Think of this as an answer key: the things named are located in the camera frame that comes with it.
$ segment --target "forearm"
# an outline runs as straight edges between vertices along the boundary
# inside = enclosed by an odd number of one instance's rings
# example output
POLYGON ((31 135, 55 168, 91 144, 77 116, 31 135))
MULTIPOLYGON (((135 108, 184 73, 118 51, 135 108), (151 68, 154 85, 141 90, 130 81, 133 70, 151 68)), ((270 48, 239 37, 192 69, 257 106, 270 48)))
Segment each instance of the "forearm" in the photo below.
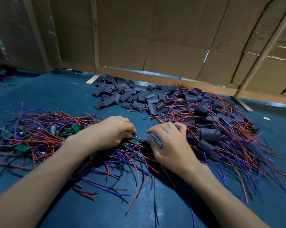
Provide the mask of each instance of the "forearm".
POLYGON ((0 227, 35 227, 81 163, 75 150, 61 147, 0 196, 0 227))
POLYGON ((212 174, 201 165, 190 170, 183 179, 200 194, 222 228, 269 228, 257 215, 232 195, 212 174))

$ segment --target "hand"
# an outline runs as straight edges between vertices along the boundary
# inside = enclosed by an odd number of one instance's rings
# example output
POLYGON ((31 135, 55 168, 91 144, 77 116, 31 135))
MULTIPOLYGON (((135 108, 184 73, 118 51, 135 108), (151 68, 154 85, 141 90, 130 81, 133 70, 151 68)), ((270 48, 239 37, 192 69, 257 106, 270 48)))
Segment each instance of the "hand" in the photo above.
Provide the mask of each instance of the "hand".
POLYGON ((100 150, 110 149, 121 143, 124 138, 132 138, 137 131, 128 118, 109 117, 97 124, 69 136, 65 141, 76 149, 83 149, 85 157, 100 150))
POLYGON ((183 177, 188 171, 202 165, 186 140, 186 125, 163 123, 146 132, 155 134, 163 143, 161 148, 153 137, 147 137, 156 160, 177 175, 183 177))

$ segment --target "person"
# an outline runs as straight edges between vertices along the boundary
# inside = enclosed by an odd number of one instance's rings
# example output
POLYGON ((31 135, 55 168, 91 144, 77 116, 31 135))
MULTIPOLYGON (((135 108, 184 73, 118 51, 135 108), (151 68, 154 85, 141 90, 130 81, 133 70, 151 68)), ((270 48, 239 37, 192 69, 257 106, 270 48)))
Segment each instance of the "person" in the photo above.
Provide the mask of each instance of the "person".
MULTIPOLYGON (((132 138, 136 133, 129 119, 116 116, 69 136, 51 158, 0 196, 0 228, 36 227, 55 196, 88 155, 117 146, 122 139, 132 138)), ((147 133, 155 134, 163 143, 161 148, 148 136, 156 160, 200 194, 222 228, 268 227, 198 161, 186 141, 185 125, 163 123, 151 127, 147 133)))

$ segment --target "person's left hand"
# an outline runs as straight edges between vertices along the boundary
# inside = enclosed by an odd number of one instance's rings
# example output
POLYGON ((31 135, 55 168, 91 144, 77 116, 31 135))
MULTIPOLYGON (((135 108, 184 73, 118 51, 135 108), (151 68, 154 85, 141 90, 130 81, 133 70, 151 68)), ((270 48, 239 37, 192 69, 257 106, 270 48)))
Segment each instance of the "person's left hand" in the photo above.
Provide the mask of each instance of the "person's left hand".
POLYGON ((77 147, 87 157, 97 151, 117 146, 122 139, 132 138, 133 134, 137 134, 137 131, 128 118, 112 116, 69 136, 65 143, 77 147))

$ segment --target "workbench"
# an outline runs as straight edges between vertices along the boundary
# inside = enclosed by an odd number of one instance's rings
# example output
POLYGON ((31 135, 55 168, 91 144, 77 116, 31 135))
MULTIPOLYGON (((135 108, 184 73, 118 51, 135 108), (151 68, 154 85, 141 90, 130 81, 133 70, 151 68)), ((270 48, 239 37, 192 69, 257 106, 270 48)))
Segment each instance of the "workbench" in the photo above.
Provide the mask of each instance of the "workbench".
MULTIPOLYGON (((73 73, 47 73, 32 78, 30 81, 8 91, 5 90, 4 94, 0 94, 0 112, 21 109, 23 102, 25 108, 48 108, 54 111, 58 108, 77 117, 81 116, 82 112, 97 114, 98 117, 104 118, 122 115, 129 118, 130 122, 135 125, 138 136, 146 139, 149 120, 143 119, 148 114, 125 111, 120 105, 98 111, 93 107, 96 102, 100 101, 100 98, 92 96, 95 85, 85 85, 90 77, 73 73)), ((259 104, 251 104, 250 106, 253 107, 254 112, 245 114, 254 123, 268 127, 268 129, 262 127, 261 131, 267 138, 269 146, 283 158, 283 160, 273 159, 276 168, 286 174, 286 109, 279 108, 277 110, 277 107, 259 104), (271 121, 263 119, 263 116, 270 118, 271 121)), ((15 118, 15 115, 0 114, 0 127, 6 125, 7 121, 12 118, 15 118)), ((141 182, 136 182, 135 177, 137 176, 133 175, 127 167, 125 168, 127 173, 126 171, 123 172, 121 180, 115 186, 128 189, 127 193, 132 196, 124 197, 124 199, 130 203, 139 190, 141 182)), ((97 174, 89 174, 88 178, 107 185, 115 182, 113 179, 106 182, 106 176, 97 174)), ((4 174, 0 178, 0 195, 18 180, 19 177, 11 173, 4 174)), ((172 186, 166 176, 159 174, 155 178, 159 227, 193 227, 189 205, 195 213, 197 228, 217 227, 218 223, 214 216, 194 190, 181 179, 174 177, 174 180, 177 188, 172 186)), ((281 177, 281 180, 286 186, 286 178, 281 177)), ((244 201, 239 182, 231 178, 227 181, 229 187, 241 195, 244 201)), ((40 227, 155 227, 152 182, 148 180, 126 216, 125 213, 129 204, 122 202, 115 195, 79 182, 83 191, 100 192, 96 195, 94 202, 73 191, 63 189, 50 206, 50 210, 42 220, 40 227)), ((254 196, 253 201, 249 200, 248 207, 272 228, 286 227, 286 194, 263 179, 260 179, 259 188, 264 196, 254 196)))

